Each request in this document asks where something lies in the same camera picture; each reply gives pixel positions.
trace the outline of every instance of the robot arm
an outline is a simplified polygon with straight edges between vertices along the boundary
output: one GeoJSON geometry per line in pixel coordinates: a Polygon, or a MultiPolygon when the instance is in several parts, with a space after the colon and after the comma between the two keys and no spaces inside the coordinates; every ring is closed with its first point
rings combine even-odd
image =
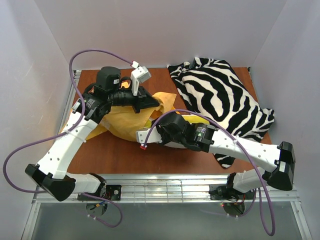
{"type": "MultiPolygon", "coordinates": [[[[149,131],[150,129],[138,131],[137,141],[144,143],[149,131]]],[[[237,137],[236,141],[243,145],[255,164],[259,166],[258,170],[269,186],[283,191],[292,190],[295,169],[292,144],[285,141],[280,145],[262,144],[241,137],[237,137]]],[[[180,114],[170,113],[153,128],[147,143],[223,154],[248,161],[236,141],[214,126],[204,123],[190,124],[180,114]]],[[[261,186],[257,173],[252,169],[230,174],[223,191],[241,195],[261,186]]]]}
{"type": "MultiPolygon", "coordinates": [[[[97,197],[106,194],[106,180],[94,174],[71,174],[67,169],[86,137],[100,123],[111,106],[132,106],[135,113],[141,109],[157,107],[159,103],[137,84],[146,80],[148,70],[138,67],[131,74],[131,87],[120,88],[120,70],[115,67],[103,67],[97,74],[96,83],[91,84],[83,93],[85,112],[80,124],[68,131],[81,116],[81,101],[75,103],[73,111],[63,131],[66,135],[58,138],[46,155],[37,164],[29,164],[25,169],[35,183],[63,201],[72,193],[89,193],[97,197]]],[[[144,143],[150,129],[137,131],[137,141],[144,143]]],[[[276,189],[289,191],[293,187],[295,155],[293,147],[288,142],[281,145],[268,145],[237,138],[256,165],[268,185],[276,189]]],[[[203,151],[229,155],[246,160],[247,157],[221,130],[203,123],[192,123],[184,120],[180,114],[170,113],[157,124],[148,138],[148,143],[159,143],[175,148],[188,148],[193,151],[203,151]]],[[[243,173],[232,173],[227,184],[217,190],[216,194],[223,197],[244,194],[251,189],[261,187],[261,182],[254,170],[243,173]]]]}
{"type": "Polygon", "coordinates": [[[131,73],[130,88],[121,88],[120,70],[103,67],[97,74],[96,83],[90,84],[82,94],[85,102],[84,116],[72,131],[68,129],[80,118],[81,101],[75,103],[73,111],[62,130],[66,135],[58,138],[37,164],[29,164],[25,172],[41,188],[58,201],[72,193],[90,193],[104,197],[106,181],[94,174],[71,174],[67,169],[87,136],[97,127],[111,106],[132,106],[135,113],[141,109],[157,107],[159,103],[139,83],[151,75],[145,67],[138,67],[131,73]]]}

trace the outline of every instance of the black joint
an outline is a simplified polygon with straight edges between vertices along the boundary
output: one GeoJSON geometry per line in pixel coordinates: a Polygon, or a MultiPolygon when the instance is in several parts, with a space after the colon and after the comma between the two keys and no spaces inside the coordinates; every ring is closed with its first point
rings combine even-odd
{"type": "Polygon", "coordinates": [[[274,161],[277,167],[273,172],[268,173],[268,178],[265,180],[275,189],[290,191],[293,189],[296,164],[294,148],[291,143],[283,141],[278,149],[280,149],[279,160],[274,161]]]}
{"type": "Polygon", "coordinates": [[[55,197],[59,202],[67,199],[75,189],[76,180],[68,177],[54,179],[52,174],[39,170],[39,165],[28,164],[25,173],[42,189],[55,197]]]}

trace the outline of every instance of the zebra print cloth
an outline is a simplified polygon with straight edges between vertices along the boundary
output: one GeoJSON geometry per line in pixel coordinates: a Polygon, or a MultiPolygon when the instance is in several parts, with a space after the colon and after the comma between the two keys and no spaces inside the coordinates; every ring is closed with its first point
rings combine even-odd
{"type": "MultiPolygon", "coordinates": [[[[186,61],[167,68],[186,108],[235,136],[260,142],[275,121],[274,110],[261,109],[224,60],[196,57],[193,64],[186,61]]],[[[223,168],[235,160],[222,154],[214,157],[223,168]]]]}

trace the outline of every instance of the wooden table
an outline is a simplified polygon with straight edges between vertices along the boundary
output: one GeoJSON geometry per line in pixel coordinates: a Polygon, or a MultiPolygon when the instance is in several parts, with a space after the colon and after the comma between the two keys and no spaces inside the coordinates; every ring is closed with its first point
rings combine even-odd
{"type": "MultiPolygon", "coordinates": [[[[123,69],[122,76],[130,76],[132,69],[123,69]]],[[[144,82],[151,94],[167,92],[177,94],[174,107],[186,109],[166,68],[149,68],[152,78],[144,82]]],[[[246,67],[234,68],[249,93],[257,96],[246,67]]],[[[96,81],[98,70],[83,70],[78,88],[84,91],[90,83],[96,81]]],[[[263,143],[270,144],[266,134],[263,143]]],[[[249,162],[238,160],[228,169],[223,169],[212,154],[195,152],[188,149],[175,149],[149,144],[147,150],[140,149],[140,144],[120,139],[110,132],[102,133],[84,143],[74,159],[68,172],[74,174],[222,174],[250,170],[249,162]]]]}

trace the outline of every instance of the yellow fabric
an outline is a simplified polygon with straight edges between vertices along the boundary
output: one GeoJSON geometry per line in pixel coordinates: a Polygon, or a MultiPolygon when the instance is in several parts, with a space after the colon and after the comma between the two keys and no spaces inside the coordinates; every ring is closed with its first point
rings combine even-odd
{"type": "Polygon", "coordinates": [[[143,129],[146,123],[150,121],[149,118],[157,118],[163,113],[174,109],[176,96],[173,93],[157,92],[153,97],[160,105],[158,107],[141,109],[140,113],[135,113],[131,106],[113,106],[110,113],[103,117],[97,128],[86,139],[91,139],[109,130],[119,138],[135,142],[136,131],[143,129]]]}

